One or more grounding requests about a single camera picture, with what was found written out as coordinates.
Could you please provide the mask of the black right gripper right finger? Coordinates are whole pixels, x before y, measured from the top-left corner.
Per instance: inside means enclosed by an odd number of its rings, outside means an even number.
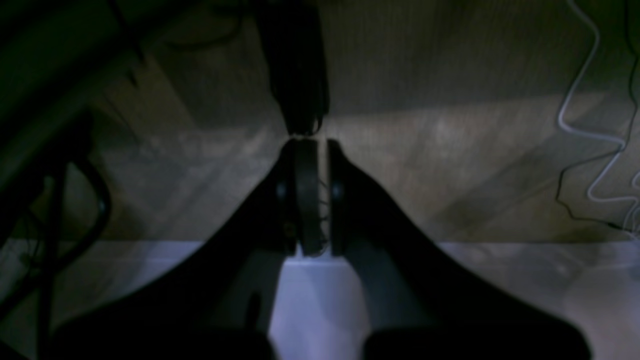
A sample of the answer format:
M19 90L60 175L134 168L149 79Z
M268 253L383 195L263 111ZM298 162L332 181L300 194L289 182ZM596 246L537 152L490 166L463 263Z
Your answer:
M570 322L456 262L372 177L327 142L331 242L361 280L363 360L590 360Z

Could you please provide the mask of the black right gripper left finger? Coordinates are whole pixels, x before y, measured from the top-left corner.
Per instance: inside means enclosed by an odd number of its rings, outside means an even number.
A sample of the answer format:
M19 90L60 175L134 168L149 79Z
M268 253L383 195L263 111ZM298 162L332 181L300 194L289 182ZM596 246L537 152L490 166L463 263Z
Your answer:
M60 326L52 360L274 360L281 268L321 249L318 142L290 139L227 222L142 288Z

